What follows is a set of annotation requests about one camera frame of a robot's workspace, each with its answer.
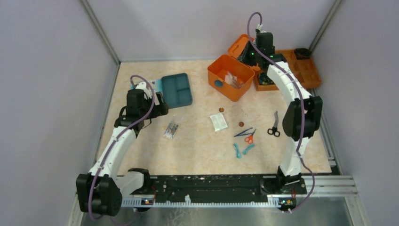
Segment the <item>beige gauze packet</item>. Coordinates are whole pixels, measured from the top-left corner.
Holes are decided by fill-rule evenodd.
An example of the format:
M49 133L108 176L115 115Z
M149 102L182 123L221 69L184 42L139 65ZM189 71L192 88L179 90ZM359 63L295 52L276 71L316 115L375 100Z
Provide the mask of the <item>beige gauze packet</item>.
M231 72L227 72L224 81L235 89L240 89L244 85L244 82Z

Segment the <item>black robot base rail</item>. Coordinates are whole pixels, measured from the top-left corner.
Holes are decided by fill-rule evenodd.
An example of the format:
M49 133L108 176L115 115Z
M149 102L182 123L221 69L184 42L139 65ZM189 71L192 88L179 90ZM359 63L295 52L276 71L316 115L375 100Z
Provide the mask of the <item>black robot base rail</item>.
M277 174L224 174L224 175L169 175L145 178L143 187L131 194L141 199L140 211L147 206L197 204L197 205L247 205L270 203L278 195L277 207L282 211L296 207L297 195L308 193L301 175L284 177Z

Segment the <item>white sachet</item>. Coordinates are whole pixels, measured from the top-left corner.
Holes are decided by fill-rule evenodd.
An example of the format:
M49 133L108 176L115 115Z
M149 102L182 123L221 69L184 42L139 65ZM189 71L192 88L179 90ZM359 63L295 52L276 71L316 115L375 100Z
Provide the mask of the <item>white sachet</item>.
M222 113L217 113L210 116L210 120L215 132L228 128L227 122Z

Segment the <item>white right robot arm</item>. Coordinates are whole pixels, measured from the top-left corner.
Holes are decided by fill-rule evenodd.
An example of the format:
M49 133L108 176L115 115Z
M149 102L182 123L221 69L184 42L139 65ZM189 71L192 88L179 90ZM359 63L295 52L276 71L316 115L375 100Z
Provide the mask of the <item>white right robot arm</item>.
M287 136L286 153L276 175L276 188L283 190L301 181L304 152L320 127L323 101L301 85L286 58L275 52L273 34L261 27L257 27L255 32L256 38L247 42L238 60L249 66L258 66L277 86L287 103L282 120Z

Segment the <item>blue white packet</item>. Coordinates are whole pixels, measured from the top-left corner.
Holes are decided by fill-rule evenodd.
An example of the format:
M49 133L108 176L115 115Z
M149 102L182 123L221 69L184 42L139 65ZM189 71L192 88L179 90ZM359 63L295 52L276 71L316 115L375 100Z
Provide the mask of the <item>blue white packet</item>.
M152 87L154 93L162 92L161 80L160 79L150 80L148 82L140 81L140 82L134 82L133 84L131 84L131 89L142 89L148 96L150 96L152 94L150 87Z

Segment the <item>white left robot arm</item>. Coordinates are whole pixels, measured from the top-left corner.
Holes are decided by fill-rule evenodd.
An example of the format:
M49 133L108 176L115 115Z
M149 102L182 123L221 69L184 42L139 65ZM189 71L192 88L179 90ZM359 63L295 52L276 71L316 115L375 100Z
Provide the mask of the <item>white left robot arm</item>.
M162 92L154 81L142 81L127 92L126 105L115 120L112 136L94 166L79 174L76 188L79 207L94 219L116 216L124 198L154 191L147 169L131 168L119 177L118 171L128 149L144 128L145 120L168 114Z

